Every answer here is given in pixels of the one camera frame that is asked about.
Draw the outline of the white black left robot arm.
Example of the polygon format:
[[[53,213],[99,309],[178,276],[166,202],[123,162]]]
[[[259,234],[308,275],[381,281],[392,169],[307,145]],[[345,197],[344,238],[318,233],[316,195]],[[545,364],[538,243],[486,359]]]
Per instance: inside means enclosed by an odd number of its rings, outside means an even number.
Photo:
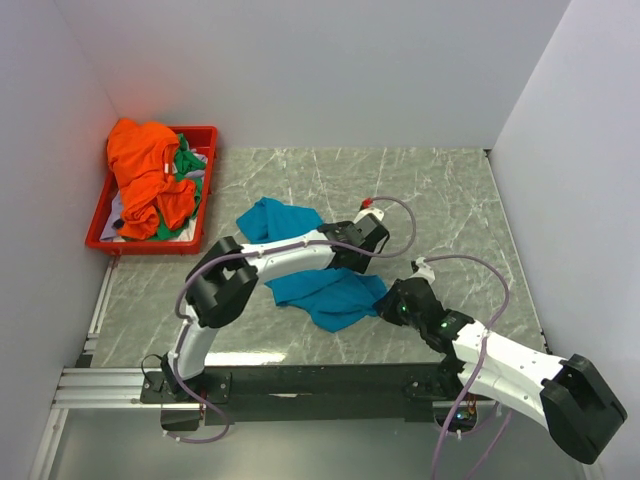
[[[205,358],[219,330],[242,314],[256,286],[305,271],[345,268],[364,273],[389,231],[369,213],[357,222],[323,224],[266,244],[218,241],[187,276],[176,303],[182,320],[175,346],[161,360],[164,389],[176,401],[193,399],[205,383]]]

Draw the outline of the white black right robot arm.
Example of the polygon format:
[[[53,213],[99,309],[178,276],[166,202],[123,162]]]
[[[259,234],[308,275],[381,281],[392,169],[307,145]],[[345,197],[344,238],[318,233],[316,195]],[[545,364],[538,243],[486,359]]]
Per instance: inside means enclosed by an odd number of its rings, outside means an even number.
[[[386,322],[416,329],[444,354],[439,387],[460,399],[467,392],[491,398],[539,423],[573,459],[594,463],[628,414],[586,357],[564,359],[535,351],[472,317],[446,309],[428,281],[398,280],[374,305]]]

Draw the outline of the blue t shirt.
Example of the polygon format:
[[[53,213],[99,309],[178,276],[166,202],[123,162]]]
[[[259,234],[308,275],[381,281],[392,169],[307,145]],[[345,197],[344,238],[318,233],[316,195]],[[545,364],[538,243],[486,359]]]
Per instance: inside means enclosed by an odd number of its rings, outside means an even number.
[[[263,197],[242,214],[236,224],[251,244],[271,243],[302,235],[323,223],[316,210],[285,205]],[[388,288],[376,275],[358,275],[348,269],[311,270],[266,283],[279,307],[306,311],[319,328],[335,333],[366,316]]]

